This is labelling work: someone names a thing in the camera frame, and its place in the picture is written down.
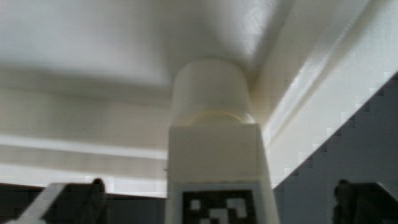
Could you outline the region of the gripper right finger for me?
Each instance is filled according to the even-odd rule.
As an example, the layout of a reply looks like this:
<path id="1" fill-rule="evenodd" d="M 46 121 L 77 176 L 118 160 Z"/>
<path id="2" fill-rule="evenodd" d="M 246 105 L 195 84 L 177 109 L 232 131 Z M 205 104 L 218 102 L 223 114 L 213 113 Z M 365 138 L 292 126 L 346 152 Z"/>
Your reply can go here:
<path id="1" fill-rule="evenodd" d="M 340 179 L 333 199 L 332 224 L 398 224 L 398 198 L 378 183 Z"/>

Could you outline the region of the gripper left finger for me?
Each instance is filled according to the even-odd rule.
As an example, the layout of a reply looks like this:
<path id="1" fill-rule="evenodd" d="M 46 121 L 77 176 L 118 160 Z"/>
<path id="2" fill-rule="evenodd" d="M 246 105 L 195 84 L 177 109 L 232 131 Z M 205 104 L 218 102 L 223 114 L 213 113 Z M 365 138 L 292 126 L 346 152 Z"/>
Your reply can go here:
<path id="1" fill-rule="evenodd" d="M 10 224 L 108 224 L 104 183 L 51 183 Z"/>

